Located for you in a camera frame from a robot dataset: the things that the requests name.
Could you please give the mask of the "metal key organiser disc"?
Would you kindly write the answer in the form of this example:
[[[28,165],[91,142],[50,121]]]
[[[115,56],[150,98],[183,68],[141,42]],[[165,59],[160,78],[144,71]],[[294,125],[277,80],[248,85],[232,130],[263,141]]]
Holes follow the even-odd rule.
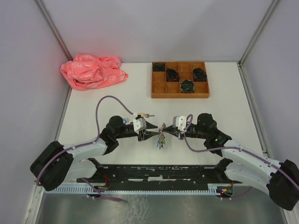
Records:
[[[159,130],[158,130],[157,148],[159,148],[159,150],[164,148],[164,145],[166,144],[165,134],[164,134],[164,129],[165,128],[166,128],[166,124],[163,123],[161,125],[161,127],[159,128]]]

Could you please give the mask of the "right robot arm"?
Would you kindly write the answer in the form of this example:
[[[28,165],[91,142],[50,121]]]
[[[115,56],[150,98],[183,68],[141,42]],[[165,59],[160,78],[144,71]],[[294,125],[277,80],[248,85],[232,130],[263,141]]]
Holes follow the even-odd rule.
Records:
[[[290,161],[284,162],[260,155],[232,139],[217,128],[211,114],[202,113],[197,123],[192,115],[176,116],[163,131],[178,137],[204,139],[205,152],[222,157],[214,171],[215,179],[241,182],[266,193],[284,210],[291,211],[299,201],[299,169]]]

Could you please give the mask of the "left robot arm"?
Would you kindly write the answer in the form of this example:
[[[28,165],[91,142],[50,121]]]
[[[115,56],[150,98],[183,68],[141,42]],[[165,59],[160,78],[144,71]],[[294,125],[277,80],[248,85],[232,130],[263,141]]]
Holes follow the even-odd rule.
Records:
[[[89,178],[99,182],[103,170],[98,167],[96,156],[113,152],[118,146],[118,139],[137,137],[138,141],[158,135],[157,126],[137,116],[130,124],[124,124],[122,117],[112,116],[106,127],[95,140],[77,145],[62,145],[51,142],[30,166],[36,183],[51,191],[64,181]]]

